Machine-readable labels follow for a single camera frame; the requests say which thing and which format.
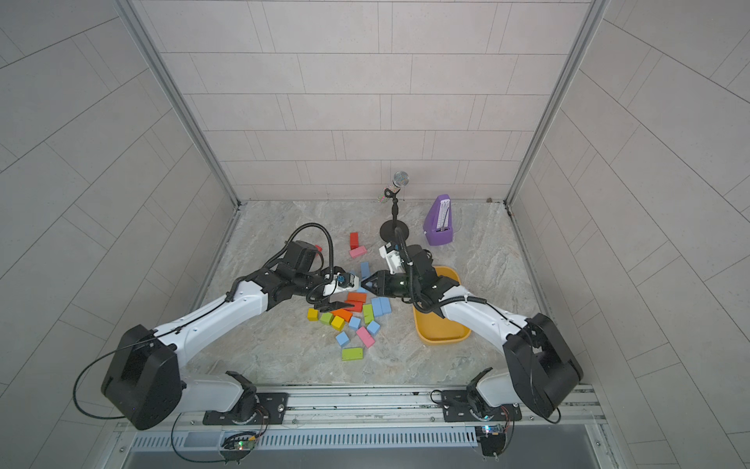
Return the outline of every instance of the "wire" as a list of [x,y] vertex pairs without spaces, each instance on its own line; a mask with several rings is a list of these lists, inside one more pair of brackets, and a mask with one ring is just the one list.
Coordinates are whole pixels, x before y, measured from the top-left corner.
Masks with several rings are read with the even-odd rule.
[[215,307],[213,307],[213,308],[212,308],[212,309],[211,309],[210,311],[207,311],[206,313],[203,313],[203,314],[201,314],[201,315],[200,315],[199,317],[196,317],[195,319],[191,319],[191,320],[189,320],[189,321],[188,321],[187,323],[185,323],[185,324],[181,324],[181,325],[177,326],[176,328],[172,329],[172,330],[171,330],[171,331],[169,331],[169,332],[165,332],[164,334],[160,334],[160,335],[156,335],[156,336],[154,336],[154,337],[151,337],[151,338],[147,338],[147,339],[146,339],[146,340],[144,340],[144,341],[138,341],[138,342],[135,342],[135,343],[133,343],[133,344],[130,344],[130,345],[125,345],[124,347],[120,347],[120,348],[118,348],[118,349],[115,349],[115,350],[113,350],[113,351],[111,351],[111,352],[109,352],[109,353],[105,353],[104,355],[100,356],[99,358],[97,358],[97,359],[96,359],[96,360],[94,360],[93,362],[89,363],[89,364],[88,364],[88,365],[87,365],[87,366],[86,366],[86,367],[85,367],[85,368],[84,368],[83,370],[81,370],[81,372],[80,372],[80,373],[78,374],[78,377],[76,378],[76,382],[75,382],[75,383],[73,384],[73,404],[74,404],[74,405],[76,406],[76,409],[78,409],[78,411],[79,411],[80,413],[82,413],[83,415],[85,415],[85,416],[89,416],[89,417],[91,417],[92,419],[99,419],[99,420],[117,420],[117,419],[124,419],[124,418],[125,418],[125,416],[124,416],[124,415],[121,415],[121,416],[111,416],[111,417],[105,417],[105,416],[101,416],[101,415],[94,415],[93,413],[89,413],[89,412],[86,412],[85,410],[83,410],[83,409],[81,408],[80,404],[78,404],[78,398],[77,398],[78,383],[79,383],[79,382],[81,381],[81,378],[82,378],[82,377],[83,377],[83,375],[84,375],[84,374],[86,373],[86,371],[87,371],[87,370],[88,370],[89,368],[91,368],[92,366],[96,365],[96,363],[97,363],[97,362],[99,362],[100,360],[102,360],[102,359],[105,359],[105,358],[107,358],[108,356],[110,356],[110,355],[113,355],[114,353],[118,353],[118,352],[119,352],[119,351],[121,351],[121,350],[126,350],[126,349],[128,349],[128,348],[131,348],[131,347],[135,347],[135,346],[137,346],[137,345],[148,344],[149,342],[153,342],[153,341],[155,341],[155,340],[156,340],[156,339],[158,339],[158,338],[162,338],[162,337],[164,337],[165,335],[169,335],[169,334],[171,334],[171,333],[173,333],[173,332],[180,332],[180,331],[181,331],[182,329],[184,329],[184,328],[185,328],[186,326],[188,326],[188,325],[190,325],[190,324],[194,323],[195,321],[197,321],[197,320],[201,319],[202,317],[205,317],[206,315],[208,315],[208,314],[210,314],[210,313],[212,313],[212,312],[216,311],[216,310],[217,310],[217,309],[219,308],[219,306],[222,306],[222,305],[223,305],[224,303],[226,303],[226,302],[227,302],[227,301],[225,300],[225,301],[223,301],[223,302],[219,303],[218,305],[216,305]]

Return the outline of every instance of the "plastic tray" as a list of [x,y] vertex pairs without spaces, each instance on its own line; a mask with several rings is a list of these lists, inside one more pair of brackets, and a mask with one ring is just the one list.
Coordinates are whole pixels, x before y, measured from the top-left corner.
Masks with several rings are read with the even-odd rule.
[[[435,267],[438,275],[453,278],[461,283],[458,273],[450,267]],[[412,307],[414,323],[421,341],[427,345],[455,344],[471,334],[471,329],[435,313],[424,314]]]

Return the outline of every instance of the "orange block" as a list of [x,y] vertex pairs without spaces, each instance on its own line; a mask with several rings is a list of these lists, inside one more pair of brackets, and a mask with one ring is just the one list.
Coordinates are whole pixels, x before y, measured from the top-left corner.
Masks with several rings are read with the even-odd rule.
[[352,302],[352,301],[359,301],[360,303],[365,303],[368,300],[368,295],[366,293],[357,293],[357,292],[349,292],[349,295],[346,297],[346,302]]
[[351,303],[351,304],[354,305],[354,306],[350,306],[348,308],[344,308],[347,311],[354,311],[355,313],[361,313],[362,312],[362,305],[364,304],[363,302],[361,302],[361,301],[354,301],[353,299],[348,299],[346,302],[347,303]]
[[347,323],[350,319],[352,319],[352,313],[351,311],[347,311],[345,309],[337,309],[336,311],[333,311],[332,313],[334,316],[338,316],[341,319],[345,320]]

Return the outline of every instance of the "red block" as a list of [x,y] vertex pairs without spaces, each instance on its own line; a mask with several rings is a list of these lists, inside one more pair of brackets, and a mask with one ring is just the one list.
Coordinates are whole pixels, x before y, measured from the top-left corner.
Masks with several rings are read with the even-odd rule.
[[362,312],[362,305],[364,304],[363,302],[361,302],[361,301],[354,301],[353,299],[348,299],[346,302],[349,303],[349,304],[354,305],[354,306],[350,306],[348,308],[344,308],[347,311],[354,311],[355,313],[361,313]]

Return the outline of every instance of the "white wall tile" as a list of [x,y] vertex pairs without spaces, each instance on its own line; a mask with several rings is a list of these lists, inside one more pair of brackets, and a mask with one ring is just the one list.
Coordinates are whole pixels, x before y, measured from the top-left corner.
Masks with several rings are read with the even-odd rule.
[[380,129],[378,95],[290,95],[289,102],[300,130]]
[[422,158],[423,131],[344,131],[347,160]]
[[335,160],[330,131],[257,131],[267,161]]
[[409,92],[412,58],[408,55],[299,54],[298,56],[304,78],[304,88],[308,93]]
[[286,128],[275,95],[192,95],[192,97],[205,122],[206,130],[282,131]]
[[79,197],[76,205],[114,236],[120,236],[169,170],[139,138]]
[[110,92],[73,41],[3,67],[0,83],[0,144],[16,156]]
[[31,466],[36,452],[29,450],[28,442],[46,440],[71,399],[76,376],[103,343],[66,323],[55,323],[0,397],[0,418],[16,423],[0,430],[4,465]]
[[256,160],[253,149],[244,131],[209,131],[204,132],[219,161],[252,161]]
[[67,123],[47,143],[93,182],[160,117],[138,80],[131,80]]
[[86,37],[120,84],[148,68],[119,18],[89,29]]
[[116,17],[111,4],[98,0],[8,0],[0,5],[0,28],[26,55]]
[[164,53],[161,54],[169,74],[174,78],[180,92],[207,93],[206,86],[200,78],[198,69],[188,53]]
[[139,210],[73,303],[117,323],[169,234],[151,213]]
[[466,130],[473,104],[472,95],[394,95],[391,128]]
[[748,31],[749,18],[743,0],[638,2],[623,28],[710,77]]
[[539,241],[544,248],[547,261],[549,261],[552,272],[557,278],[557,283],[565,297],[565,302],[568,303],[570,312],[573,314],[578,312],[594,299],[594,295],[591,293],[584,274],[578,268],[573,253],[568,248],[568,244],[555,220],[550,221],[550,224],[539,237]]
[[165,52],[261,52],[247,2],[142,3]]
[[490,54],[429,54],[413,57],[411,92],[435,95],[503,94],[508,89],[518,58],[513,55]]
[[645,42],[602,21],[580,69],[618,99],[650,49]]
[[495,10],[488,3],[394,3],[393,52],[483,54]]
[[179,221],[200,186],[211,173],[195,147],[175,164],[151,195],[172,221]]
[[295,54],[191,54],[209,93],[303,93]]
[[608,163],[638,126],[624,107],[580,71],[565,96],[562,110]]
[[499,160],[511,132],[438,131],[434,160]]
[[[105,253],[91,238],[60,219],[0,280],[4,311],[23,311],[3,318],[1,382],[13,380]],[[29,295],[29,285],[34,284],[45,285],[44,295]]]
[[591,161],[575,191],[625,270],[635,267],[667,241],[601,156]]
[[228,161],[226,165],[238,185],[302,183],[294,161]]
[[589,141],[579,131],[573,122],[560,110],[544,137],[544,146],[560,166],[566,177],[577,167],[584,153],[589,148]]
[[667,342],[601,232],[583,245],[575,259],[626,359]]
[[380,182],[379,161],[316,161],[307,165],[307,171],[310,174],[311,184],[376,184]]
[[549,101],[546,95],[487,96],[481,131],[533,131]]
[[45,143],[0,173],[0,272],[5,273],[87,187]]
[[750,174],[750,103],[673,59],[659,59],[628,110],[720,194]]
[[565,241],[568,244],[573,242],[576,235],[589,223],[591,215],[554,160],[550,162],[538,186]]
[[[628,443],[663,439],[659,424],[638,389],[605,317],[600,314],[585,323],[580,335]],[[634,408],[641,411],[634,413]]]
[[645,128],[612,169],[702,279],[750,254],[748,221]]
[[750,257],[706,281],[706,286],[732,317],[735,324],[750,335]]
[[376,3],[265,2],[276,52],[377,53]]
[[587,9],[576,4],[513,4],[500,53],[569,53]]
[[565,55],[519,55],[508,87],[508,94],[550,94],[567,57]]
[[736,357],[750,355],[750,342],[737,325],[684,259],[657,272],[638,291],[724,431],[748,431],[750,409],[741,396],[750,376]]
[[518,161],[470,161],[467,184],[511,184],[518,171]]
[[[682,365],[639,377],[638,384],[680,467],[743,469],[740,457]],[[692,422],[701,422],[706,432],[702,444],[689,437]]]
[[653,373],[677,363],[680,363],[680,359],[677,358],[677,354],[674,353],[674,349],[669,344],[661,345],[628,360],[628,365],[630,365],[635,377]]

